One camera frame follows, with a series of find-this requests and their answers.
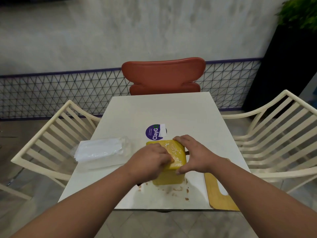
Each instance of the potted plant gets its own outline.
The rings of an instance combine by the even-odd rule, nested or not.
[[[299,96],[317,72],[317,0],[288,0],[277,15],[278,26],[242,107],[246,112],[284,89]]]

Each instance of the sticker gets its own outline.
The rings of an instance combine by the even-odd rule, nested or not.
[[[150,140],[160,140],[167,136],[165,124],[153,124],[145,131],[145,135]]]

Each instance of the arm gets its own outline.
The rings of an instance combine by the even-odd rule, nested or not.
[[[46,210],[12,238],[94,237],[126,193],[138,183],[157,178],[171,160],[160,144],[147,145],[125,165]]]
[[[189,151],[179,174],[212,173],[259,237],[316,237],[317,213],[282,190],[217,156],[189,135],[174,138]]]

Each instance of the black planter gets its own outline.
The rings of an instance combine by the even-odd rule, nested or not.
[[[284,89],[298,96],[317,72],[317,33],[278,26],[242,106],[267,104]]]

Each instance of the plastic bag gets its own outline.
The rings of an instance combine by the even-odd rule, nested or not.
[[[132,155],[127,137],[81,141],[71,150],[75,160],[86,169],[125,164]]]

